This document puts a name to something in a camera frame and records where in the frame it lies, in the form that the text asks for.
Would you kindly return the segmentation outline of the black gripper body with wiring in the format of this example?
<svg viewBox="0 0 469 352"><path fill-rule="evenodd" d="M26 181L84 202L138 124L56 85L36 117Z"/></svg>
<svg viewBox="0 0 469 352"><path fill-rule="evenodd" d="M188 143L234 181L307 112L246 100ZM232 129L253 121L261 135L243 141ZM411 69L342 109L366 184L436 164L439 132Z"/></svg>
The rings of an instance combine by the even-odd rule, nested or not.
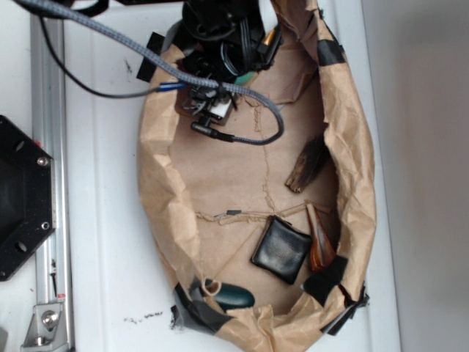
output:
<svg viewBox="0 0 469 352"><path fill-rule="evenodd" d="M232 84L270 69L282 33L271 1L185 1L174 44L184 71Z"/></svg>

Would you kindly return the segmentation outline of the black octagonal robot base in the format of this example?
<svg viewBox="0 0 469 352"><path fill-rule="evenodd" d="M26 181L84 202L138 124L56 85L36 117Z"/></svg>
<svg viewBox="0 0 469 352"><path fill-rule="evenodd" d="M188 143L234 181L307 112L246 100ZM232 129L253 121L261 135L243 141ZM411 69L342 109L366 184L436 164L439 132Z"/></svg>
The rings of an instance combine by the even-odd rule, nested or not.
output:
<svg viewBox="0 0 469 352"><path fill-rule="evenodd" d="M1 116L1 281L54 231L52 157Z"/></svg>

